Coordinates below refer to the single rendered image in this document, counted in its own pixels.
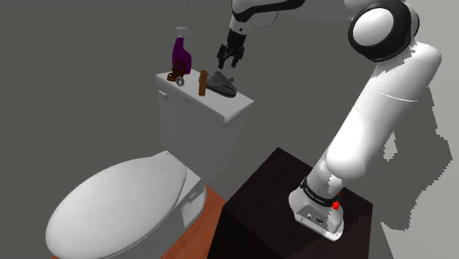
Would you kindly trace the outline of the white toilet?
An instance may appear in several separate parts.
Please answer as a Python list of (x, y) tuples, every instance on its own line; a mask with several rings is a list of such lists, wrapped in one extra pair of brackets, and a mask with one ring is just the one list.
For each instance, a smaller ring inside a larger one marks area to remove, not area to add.
[(206, 183), (230, 162), (253, 101), (212, 91), (199, 73), (156, 77), (163, 150), (86, 179), (57, 206), (46, 245), (58, 259), (161, 259), (200, 217)]

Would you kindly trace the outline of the purple spray bottle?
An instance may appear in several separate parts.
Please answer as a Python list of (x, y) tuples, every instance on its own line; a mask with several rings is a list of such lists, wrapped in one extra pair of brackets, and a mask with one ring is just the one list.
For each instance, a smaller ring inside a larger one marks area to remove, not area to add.
[(185, 39), (190, 35), (190, 29), (182, 26), (176, 28), (177, 38), (172, 51), (172, 65), (177, 68), (184, 68), (185, 74), (191, 72), (192, 57), (185, 49)]

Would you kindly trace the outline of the brown cylinder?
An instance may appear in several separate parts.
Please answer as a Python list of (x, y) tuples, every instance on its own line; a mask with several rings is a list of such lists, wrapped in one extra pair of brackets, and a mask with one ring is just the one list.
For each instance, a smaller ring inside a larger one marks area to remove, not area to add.
[(199, 92), (198, 92), (200, 96), (205, 96), (206, 94), (207, 78), (208, 78), (208, 72), (205, 70), (201, 70), (199, 74)]

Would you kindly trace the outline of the dark robot stand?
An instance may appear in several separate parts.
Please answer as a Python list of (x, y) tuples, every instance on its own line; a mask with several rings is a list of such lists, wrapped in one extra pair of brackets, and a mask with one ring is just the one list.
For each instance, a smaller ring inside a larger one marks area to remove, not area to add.
[(288, 196), (310, 170), (276, 148), (223, 206), (207, 259), (369, 259), (372, 204), (349, 189), (337, 241), (295, 220)]

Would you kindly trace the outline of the grey sandal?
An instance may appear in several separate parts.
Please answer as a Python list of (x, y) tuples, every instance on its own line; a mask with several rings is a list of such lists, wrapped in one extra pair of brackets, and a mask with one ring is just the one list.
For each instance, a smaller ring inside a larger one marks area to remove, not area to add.
[(222, 96), (234, 98), (238, 92), (232, 84), (234, 81), (233, 77), (227, 78), (220, 71), (216, 71), (207, 77), (206, 88)]

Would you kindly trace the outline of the brown tape dispenser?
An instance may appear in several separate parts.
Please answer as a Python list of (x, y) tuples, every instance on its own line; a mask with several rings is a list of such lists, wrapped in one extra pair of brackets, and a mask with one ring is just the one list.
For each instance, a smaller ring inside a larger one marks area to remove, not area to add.
[(176, 82), (179, 87), (185, 84), (184, 75), (186, 65), (183, 62), (176, 61), (166, 79), (170, 82)]

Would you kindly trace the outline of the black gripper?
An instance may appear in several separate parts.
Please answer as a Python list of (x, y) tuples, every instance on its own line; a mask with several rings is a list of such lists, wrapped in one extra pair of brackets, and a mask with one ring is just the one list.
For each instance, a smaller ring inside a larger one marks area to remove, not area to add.
[(238, 32), (229, 30), (227, 36), (227, 44), (222, 44), (218, 51), (218, 68), (223, 69), (226, 59), (233, 57), (231, 67), (235, 68), (238, 62), (242, 59), (244, 52), (244, 42), (246, 35), (242, 35)]

